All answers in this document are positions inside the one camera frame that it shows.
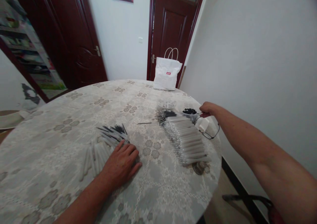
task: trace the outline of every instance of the finger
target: finger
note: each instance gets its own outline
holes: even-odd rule
[[[139,151],[138,151],[137,149],[135,149],[135,150],[131,153],[130,157],[131,157],[132,163],[136,160],[136,158],[138,157],[138,155],[139,155]]]
[[[124,152],[131,144],[125,144],[121,149],[120,152]]]
[[[141,162],[138,162],[135,164],[135,166],[133,166],[132,170],[129,173],[128,179],[131,179],[132,176],[135,175],[135,173],[138,171],[138,169],[142,166]]]
[[[206,118],[206,117],[210,116],[210,113],[203,112],[200,116],[203,117],[203,118]]]
[[[113,151],[114,152],[119,151],[123,143],[124,143],[124,139],[121,142],[119,142],[119,144],[116,146],[116,148]]]
[[[130,155],[136,149],[135,145],[130,144],[130,146],[126,149],[125,153]]]

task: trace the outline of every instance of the dark red door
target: dark red door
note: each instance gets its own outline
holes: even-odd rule
[[[178,49],[178,61],[183,65],[177,75],[176,87],[186,59],[186,48],[196,7],[195,2],[188,0],[155,0],[152,56],[164,57],[166,49]],[[156,60],[151,62],[154,63],[151,63],[150,80],[154,80]]]
[[[107,80],[88,0],[19,2],[68,88]]]

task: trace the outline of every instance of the tablecloth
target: tablecloth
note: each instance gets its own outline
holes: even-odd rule
[[[219,136],[203,137],[212,161],[202,176],[181,166],[155,119],[161,98],[177,101],[177,110],[199,111],[200,104],[178,89],[115,80],[74,90],[32,113],[0,146],[1,222],[53,222],[93,180],[89,170],[80,182],[79,170],[85,146],[99,136],[96,127],[123,123],[143,166],[109,197],[97,222],[196,223],[217,187]],[[216,131],[211,121],[208,132]]]

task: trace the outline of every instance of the hand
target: hand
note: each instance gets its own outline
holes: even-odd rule
[[[199,108],[202,111],[202,114],[200,116],[203,118],[206,118],[206,117],[214,115],[214,109],[217,106],[218,105],[213,104],[211,102],[204,102],[202,106]]]
[[[109,182],[112,192],[128,182],[142,166],[141,162],[133,166],[139,155],[135,145],[125,144],[121,147],[123,143],[124,140],[117,145],[100,173]]]

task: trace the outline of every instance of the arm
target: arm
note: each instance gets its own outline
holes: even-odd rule
[[[317,180],[270,138],[224,108],[205,102],[286,223],[317,223]]]
[[[125,184],[141,167],[133,163],[139,151],[121,141],[107,160],[100,174],[84,189],[55,223],[94,223],[109,195]]]

